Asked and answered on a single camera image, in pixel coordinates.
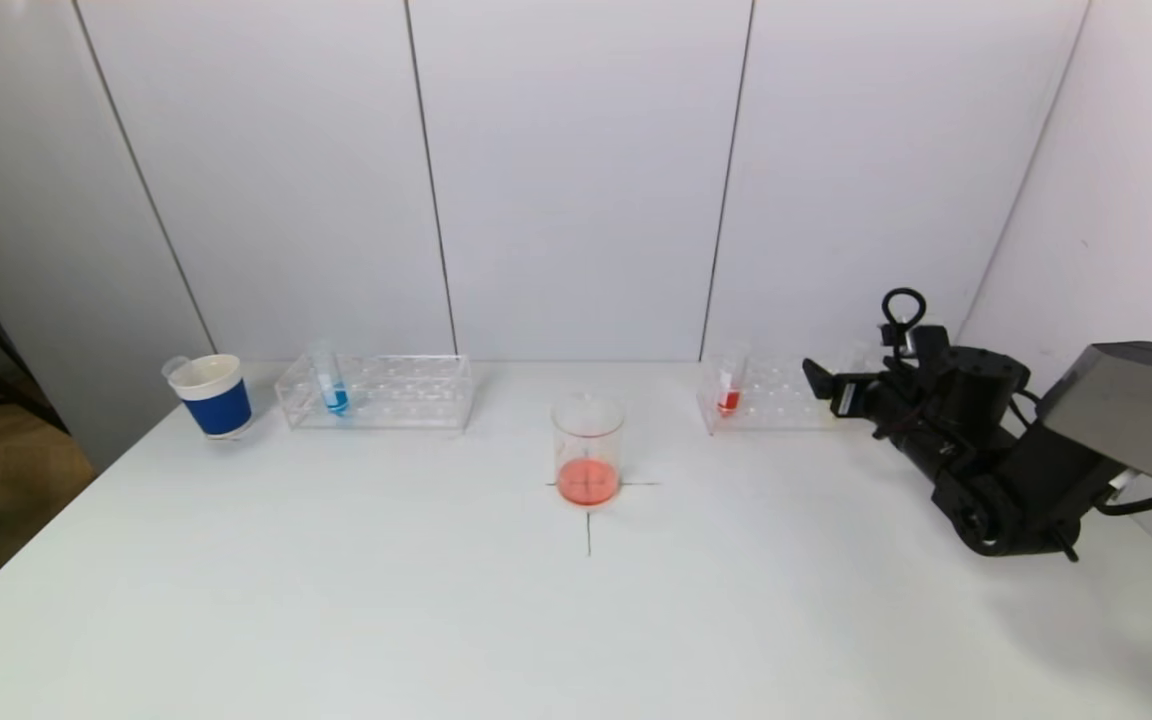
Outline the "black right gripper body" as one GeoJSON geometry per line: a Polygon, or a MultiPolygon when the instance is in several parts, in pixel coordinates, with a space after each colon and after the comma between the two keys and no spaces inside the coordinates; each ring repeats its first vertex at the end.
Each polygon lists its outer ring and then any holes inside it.
{"type": "Polygon", "coordinates": [[[840,419],[864,419],[873,439],[897,439],[920,429],[920,400],[908,377],[896,372],[846,373],[833,378],[829,410],[840,419]]]}

